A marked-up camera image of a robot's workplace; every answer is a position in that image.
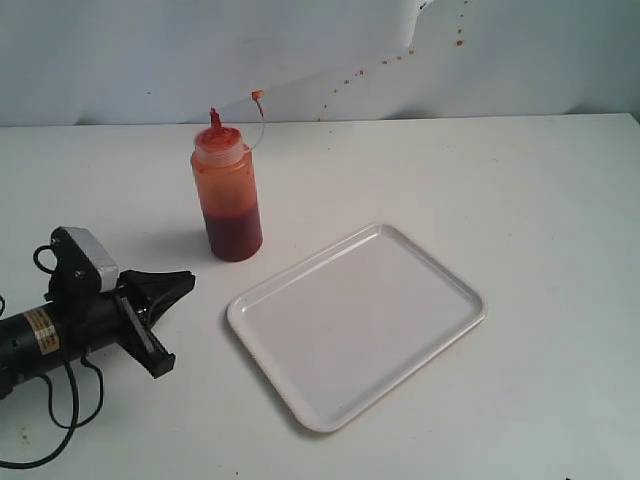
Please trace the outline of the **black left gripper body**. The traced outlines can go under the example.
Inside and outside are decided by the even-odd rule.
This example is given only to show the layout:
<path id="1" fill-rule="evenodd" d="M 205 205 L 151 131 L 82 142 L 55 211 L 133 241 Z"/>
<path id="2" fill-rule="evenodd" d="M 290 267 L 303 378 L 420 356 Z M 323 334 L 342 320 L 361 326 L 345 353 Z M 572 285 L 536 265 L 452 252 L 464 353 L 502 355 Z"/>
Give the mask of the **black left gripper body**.
<path id="1" fill-rule="evenodd" d="M 173 370 L 176 356 L 144 325 L 148 300 L 128 293 L 121 274 L 114 290 L 94 295 L 68 295 L 56 280 L 49 281 L 46 298 L 57 304 L 54 320 L 61 340 L 60 351 L 49 354 L 45 369 L 53 370 L 83 353 L 116 343 L 154 378 Z"/>

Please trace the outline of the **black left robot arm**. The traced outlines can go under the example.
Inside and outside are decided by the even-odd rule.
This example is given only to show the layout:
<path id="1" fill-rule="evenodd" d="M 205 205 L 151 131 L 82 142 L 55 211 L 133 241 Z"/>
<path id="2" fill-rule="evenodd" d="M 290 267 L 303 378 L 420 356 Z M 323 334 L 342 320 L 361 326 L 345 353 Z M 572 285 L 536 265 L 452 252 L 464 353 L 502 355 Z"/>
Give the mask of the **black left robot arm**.
<path id="1" fill-rule="evenodd" d="M 45 246 L 56 259 L 45 304 L 1 322 L 1 394 L 111 344 L 153 378 L 175 365 L 154 335 L 161 316 L 195 287 L 189 271 L 120 271 L 87 229 L 56 228 Z"/>

